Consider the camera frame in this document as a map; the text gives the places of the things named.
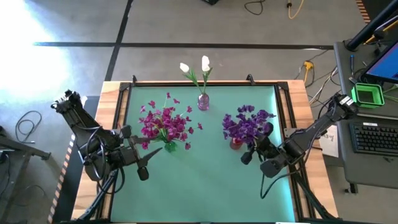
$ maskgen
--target white flower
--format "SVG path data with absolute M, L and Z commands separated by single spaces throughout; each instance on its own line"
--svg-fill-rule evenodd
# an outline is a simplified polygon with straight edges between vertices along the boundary
M 189 66 L 185 65 L 184 63 L 180 63 L 180 69 L 182 70 L 183 73 L 189 72 Z
M 201 58 L 201 69 L 202 69 L 202 71 L 208 72 L 210 70 L 209 64 L 210 64 L 209 58 L 206 55 L 204 55 Z

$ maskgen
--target black keyboard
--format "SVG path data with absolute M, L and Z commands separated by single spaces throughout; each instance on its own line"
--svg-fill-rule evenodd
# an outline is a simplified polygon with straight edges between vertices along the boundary
M 351 123 L 354 152 L 398 156 L 398 127 Z

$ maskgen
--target teal table surface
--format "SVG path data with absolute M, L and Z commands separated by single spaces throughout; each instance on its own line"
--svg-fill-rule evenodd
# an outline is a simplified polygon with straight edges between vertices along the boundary
M 184 143 L 177 142 L 175 152 L 161 150 L 147 166 L 149 179 L 140 181 L 137 165 L 124 168 L 126 183 L 113 198 L 112 222 L 294 222 L 295 215 L 290 193 L 289 179 L 276 182 L 268 196 L 260 198 L 262 172 L 257 156 L 247 166 L 240 158 L 246 151 L 230 148 L 230 140 L 224 140 L 222 120 L 226 113 L 237 115 L 242 105 L 254 105 L 255 112 L 264 109 L 278 114 L 274 86 L 208 86 L 210 109 L 200 111 L 196 87 L 134 87 L 127 114 L 127 124 L 132 133 L 141 136 L 143 124 L 138 118 L 140 107 L 154 100 L 162 109 L 166 93 L 181 103 L 167 100 L 166 106 L 176 107 L 175 113 L 183 113 L 187 106 L 193 111 L 185 113 L 192 119 L 193 128 L 197 123 L 203 130 L 195 129 L 188 135 L 191 149 L 185 150 Z M 279 115 L 268 119 L 274 125 L 270 139 L 278 145 L 282 141 Z M 164 147 L 164 143 L 149 144 L 148 150 L 137 146 L 141 156 Z M 264 182 L 264 190 L 274 179 Z M 121 183 L 119 173 L 116 187 Z

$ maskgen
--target green basket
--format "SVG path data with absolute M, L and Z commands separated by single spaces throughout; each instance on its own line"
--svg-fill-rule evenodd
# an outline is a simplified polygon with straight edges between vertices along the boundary
M 383 91 L 379 85 L 357 83 L 351 90 L 354 102 L 363 108 L 378 108 L 384 105 Z

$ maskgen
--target glass vase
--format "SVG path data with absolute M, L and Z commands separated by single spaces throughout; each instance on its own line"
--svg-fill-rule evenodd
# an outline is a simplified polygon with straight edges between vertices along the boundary
M 231 149 L 233 150 L 238 150 L 242 147 L 243 145 L 243 141 L 237 138 L 232 138 L 231 142 L 229 143 L 229 146 L 231 147 Z
M 174 152 L 177 148 L 177 144 L 173 141 L 165 142 L 164 148 L 166 149 L 167 152 Z
M 210 98 L 206 93 L 202 93 L 198 96 L 198 108 L 201 111 L 209 109 Z

